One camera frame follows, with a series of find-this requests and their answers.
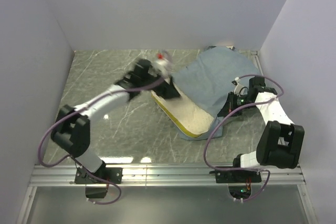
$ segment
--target marble surface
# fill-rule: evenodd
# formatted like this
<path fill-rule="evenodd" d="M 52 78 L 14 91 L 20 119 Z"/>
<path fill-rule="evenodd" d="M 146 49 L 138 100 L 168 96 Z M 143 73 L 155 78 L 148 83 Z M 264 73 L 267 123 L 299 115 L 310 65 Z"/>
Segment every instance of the marble surface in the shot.
<path fill-rule="evenodd" d="M 200 50 L 169 50 L 174 71 L 196 59 Z M 242 54 L 251 57 L 249 50 Z M 78 105 L 104 91 L 120 79 L 139 58 L 154 59 L 157 50 L 77 51 L 60 107 Z M 244 111 L 224 126 L 223 136 L 213 139 L 207 157 L 211 162 L 232 162 L 240 153 L 256 149 L 264 130 L 257 109 Z M 201 163 L 205 141 L 180 139 L 173 122 L 143 92 L 127 106 L 106 114 L 91 127 L 91 146 L 107 162 L 115 163 Z M 49 141 L 44 160 L 55 162 L 65 152 Z"/>

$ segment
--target folded cloth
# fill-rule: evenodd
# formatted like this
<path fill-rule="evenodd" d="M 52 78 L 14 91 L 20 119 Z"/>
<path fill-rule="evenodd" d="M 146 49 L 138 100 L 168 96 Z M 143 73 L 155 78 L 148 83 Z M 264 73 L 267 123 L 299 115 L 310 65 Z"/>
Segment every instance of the folded cloth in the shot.
<path fill-rule="evenodd" d="M 217 114 L 234 89 L 231 82 L 245 74 L 259 74 L 259 71 L 245 56 L 226 47 L 215 47 L 202 52 L 190 65 L 172 75 L 181 98 L 164 100 L 154 92 L 152 96 L 186 135 L 182 138 L 205 139 L 219 123 Z M 248 78 L 240 83 L 248 87 Z"/>

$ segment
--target yellow stripe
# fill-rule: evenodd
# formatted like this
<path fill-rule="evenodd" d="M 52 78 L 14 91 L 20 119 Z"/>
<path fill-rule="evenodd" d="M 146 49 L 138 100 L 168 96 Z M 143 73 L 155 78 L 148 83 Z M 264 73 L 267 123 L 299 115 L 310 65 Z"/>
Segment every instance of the yellow stripe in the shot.
<path fill-rule="evenodd" d="M 194 134 L 191 133 L 190 131 L 188 131 L 179 121 L 176 117 L 173 116 L 172 113 L 170 113 L 165 106 L 163 106 L 156 98 L 155 96 L 153 96 L 152 94 L 152 98 L 154 98 L 154 100 L 156 101 L 156 103 L 160 106 L 160 108 L 162 108 L 162 110 L 169 116 L 169 118 L 176 124 L 176 126 L 187 136 L 189 137 L 199 137 L 202 134 Z"/>

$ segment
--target white wall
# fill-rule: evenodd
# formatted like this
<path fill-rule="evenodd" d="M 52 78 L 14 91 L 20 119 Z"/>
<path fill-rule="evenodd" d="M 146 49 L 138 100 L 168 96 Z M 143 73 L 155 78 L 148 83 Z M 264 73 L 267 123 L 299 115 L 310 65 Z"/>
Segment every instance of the white wall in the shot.
<path fill-rule="evenodd" d="M 0 0 L 0 222 L 15 223 L 73 51 L 45 0 Z"/>
<path fill-rule="evenodd" d="M 335 223 L 336 0 L 287 0 L 261 48 L 265 74 L 306 135 L 300 157 L 320 223 Z"/>
<path fill-rule="evenodd" d="M 286 0 L 48 0 L 73 49 L 260 49 Z"/>

